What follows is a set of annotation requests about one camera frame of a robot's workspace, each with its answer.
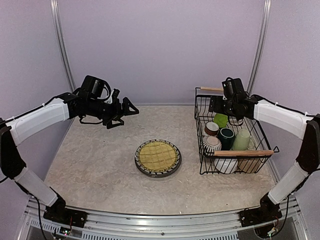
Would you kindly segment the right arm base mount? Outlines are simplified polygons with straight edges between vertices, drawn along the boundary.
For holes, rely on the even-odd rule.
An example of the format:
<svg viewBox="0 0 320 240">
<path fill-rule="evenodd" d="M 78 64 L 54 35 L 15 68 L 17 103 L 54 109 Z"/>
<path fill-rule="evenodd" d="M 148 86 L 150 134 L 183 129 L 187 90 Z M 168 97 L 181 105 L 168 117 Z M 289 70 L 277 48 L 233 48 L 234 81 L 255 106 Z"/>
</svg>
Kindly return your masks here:
<svg viewBox="0 0 320 240">
<path fill-rule="evenodd" d="M 283 216 L 280 210 L 276 210 L 275 212 L 268 212 L 262 211 L 260 207 L 252 209 L 246 208 L 240 211 L 238 214 L 242 227 L 249 227 L 266 223 L 269 221 L 280 219 Z"/>
</svg>

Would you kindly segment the lime green plate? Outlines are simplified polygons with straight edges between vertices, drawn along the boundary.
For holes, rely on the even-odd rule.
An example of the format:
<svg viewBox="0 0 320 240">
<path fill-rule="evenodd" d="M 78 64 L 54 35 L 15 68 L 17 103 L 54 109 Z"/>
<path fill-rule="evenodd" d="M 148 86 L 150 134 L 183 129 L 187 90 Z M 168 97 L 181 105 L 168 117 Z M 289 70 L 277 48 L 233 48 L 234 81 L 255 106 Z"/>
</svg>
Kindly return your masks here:
<svg viewBox="0 0 320 240">
<path fill-rule="evenodd" d="M 213 118 L 213 122 L 216 123 L 219 128 L 225 128 L 227 126 L 228 116 L 221 113 L 216 113 Z"/>
</svg>

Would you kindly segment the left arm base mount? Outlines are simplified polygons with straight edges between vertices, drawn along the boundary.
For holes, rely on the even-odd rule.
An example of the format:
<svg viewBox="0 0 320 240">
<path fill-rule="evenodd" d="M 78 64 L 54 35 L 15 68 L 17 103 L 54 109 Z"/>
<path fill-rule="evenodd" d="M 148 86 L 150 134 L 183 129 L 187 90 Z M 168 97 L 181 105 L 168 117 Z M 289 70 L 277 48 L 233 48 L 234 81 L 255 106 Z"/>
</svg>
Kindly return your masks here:
<svg viewBox="0 0 320 240">
<path fill-rule="evenodd" d="M 84 228 L 88 213 L 85 211 L 65 208 L 59 212 L 46 210 L 43 217 L 46 220 L 68 225 L 70 227 Z"/>
</svg>

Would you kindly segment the white plate dark stripes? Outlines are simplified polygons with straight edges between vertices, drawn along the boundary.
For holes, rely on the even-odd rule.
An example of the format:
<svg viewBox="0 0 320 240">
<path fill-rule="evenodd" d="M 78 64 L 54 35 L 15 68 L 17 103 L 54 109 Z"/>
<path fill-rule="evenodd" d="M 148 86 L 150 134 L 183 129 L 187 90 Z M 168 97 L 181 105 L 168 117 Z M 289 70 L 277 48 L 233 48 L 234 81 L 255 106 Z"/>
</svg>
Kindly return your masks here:
<svg viewBox="0 0 320 240">
<path fill-rule="evenodd" d="M 182 156 L 173 143 L 163 139 L 152 139 L 138 147 L 134 163 L 143 174 L 152 178 L 163 178 L 179 168 Z"/>
</svg>

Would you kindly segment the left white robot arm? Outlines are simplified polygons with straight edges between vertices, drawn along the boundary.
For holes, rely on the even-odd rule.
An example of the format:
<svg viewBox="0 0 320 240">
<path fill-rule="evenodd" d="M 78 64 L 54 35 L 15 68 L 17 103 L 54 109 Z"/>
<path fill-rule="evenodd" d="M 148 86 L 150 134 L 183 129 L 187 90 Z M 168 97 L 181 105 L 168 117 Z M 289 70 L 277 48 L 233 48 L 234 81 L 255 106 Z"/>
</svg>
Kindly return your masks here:
<svg viewBox="0 0 320 240">
<path fill-rule="evenodd" d="M 63 223 L 70 218 L 65 200 L 38 176 L 20 154 L 21 146 L 37 135 L 43 136 L 56 124 L 74 118 L 82 122 L 85 117 L 95 117 L 107 129 L 124 125 L 122 118 L 139 114 L 127 98 L 119 100 L 114 89 L 107 99 L 89 94 L 81 95 L 77 89 L 52 97 L 34 109 L 0 122 L 0 169 L 6 178 L 14 181 L 22 191 L 43 203 L 46 211 Z"/>
</svg>

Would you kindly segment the yellow green woven plate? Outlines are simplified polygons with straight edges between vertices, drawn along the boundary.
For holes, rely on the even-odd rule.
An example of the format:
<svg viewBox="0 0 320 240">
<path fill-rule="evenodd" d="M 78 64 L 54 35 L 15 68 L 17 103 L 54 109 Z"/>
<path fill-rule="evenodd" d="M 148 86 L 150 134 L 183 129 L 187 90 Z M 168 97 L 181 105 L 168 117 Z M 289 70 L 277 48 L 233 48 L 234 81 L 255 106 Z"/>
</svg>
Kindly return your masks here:
<svg viewBox="0 0 320 240">
<path fill-rule="evenodd" d="M 177 161 L 178 154 L 173 146 L 164 141 L 153 141 L 144 145 L 139 154 L 139 163 L 151 172 L 163 172 Z"/>
</svg>

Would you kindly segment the grey reindeer plate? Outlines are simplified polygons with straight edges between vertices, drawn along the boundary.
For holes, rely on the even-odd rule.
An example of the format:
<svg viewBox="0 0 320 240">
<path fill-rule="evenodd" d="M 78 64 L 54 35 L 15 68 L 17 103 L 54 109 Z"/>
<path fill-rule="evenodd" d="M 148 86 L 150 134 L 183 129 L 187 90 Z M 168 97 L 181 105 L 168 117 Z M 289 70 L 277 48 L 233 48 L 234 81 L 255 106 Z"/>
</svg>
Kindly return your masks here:
<svg viewBox="0 0 320 240">
<path fill-rule="evenodd" d="M 173 165 L 173 167 L 171 167 L 169 170 L 165 170 L 162 172 L 151 172 L 150 170 L 146 170 L 142 167 L 142 165 L 140 163 L 138 163 L 137 161 L 134 162 L 135 166 L 137 167 L 137 169 L 144 175 L 151 177 L 151 178 L 164 178 L 164 177 L 168 177 L 172 174 L 174 174 L 179 167 L 181 166 L 182 161 L 178 161 L 177 163 L 175 163 Z"/>
</svg>

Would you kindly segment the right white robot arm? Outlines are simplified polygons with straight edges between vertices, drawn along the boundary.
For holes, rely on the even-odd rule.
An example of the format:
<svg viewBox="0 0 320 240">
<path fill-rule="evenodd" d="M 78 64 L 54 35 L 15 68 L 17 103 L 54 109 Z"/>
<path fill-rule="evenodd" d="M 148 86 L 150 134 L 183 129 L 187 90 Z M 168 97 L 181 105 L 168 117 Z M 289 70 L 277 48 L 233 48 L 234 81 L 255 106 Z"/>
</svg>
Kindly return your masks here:
<svg viewBox="0 0 320 240">
<path fill-rule="evenodd" d="M 260 199 L 258 208 L 244 210 L 242 214 L 253 214 L 260 222 L 281 216 L 280 203 L 298 191 L 319 168 L 320 116 L 281 106 L 259 95 L 213 96 L 210 100 L 213 112 L 240 120 L 255 120 L 276 128 L 272 136 L 275 140 L 282 140 L 280 146 L 285 148 L 278 159 L 291 158 L 292 165 Z"/>
</svg>

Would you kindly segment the brown white small bowl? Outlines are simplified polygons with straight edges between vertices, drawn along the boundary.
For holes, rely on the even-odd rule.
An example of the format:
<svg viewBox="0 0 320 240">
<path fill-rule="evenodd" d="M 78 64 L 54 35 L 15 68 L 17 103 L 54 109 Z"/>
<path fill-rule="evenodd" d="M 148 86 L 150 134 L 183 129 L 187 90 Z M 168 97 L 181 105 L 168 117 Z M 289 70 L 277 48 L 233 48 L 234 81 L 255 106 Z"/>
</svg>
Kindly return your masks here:
<svg viewBox="0 0 320 240">
<path fill-rule="evenodd" d="M 219 125 L 213 121 L 207 122 L 204 127 L 204 132 L 209 136 L 216 136 L 219 132 Z"/>
</svg>

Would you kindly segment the dark green mug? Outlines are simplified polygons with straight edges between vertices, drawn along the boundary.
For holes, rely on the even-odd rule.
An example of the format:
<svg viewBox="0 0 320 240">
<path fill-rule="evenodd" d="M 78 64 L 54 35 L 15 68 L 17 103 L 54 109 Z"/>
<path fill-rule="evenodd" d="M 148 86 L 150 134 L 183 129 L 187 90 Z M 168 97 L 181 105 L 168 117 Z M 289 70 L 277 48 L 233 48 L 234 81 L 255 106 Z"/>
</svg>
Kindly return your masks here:
<svg viewBox="0 0 320 240">
<path fill-rule="evenodd" d="M 228 127 L 223 127 L 219 130 L 217 137 L 222 143 L 221 150 L 229 151 L 233 146 L 233 142 L 235 139 L 235 132 Z"/>
</svg>

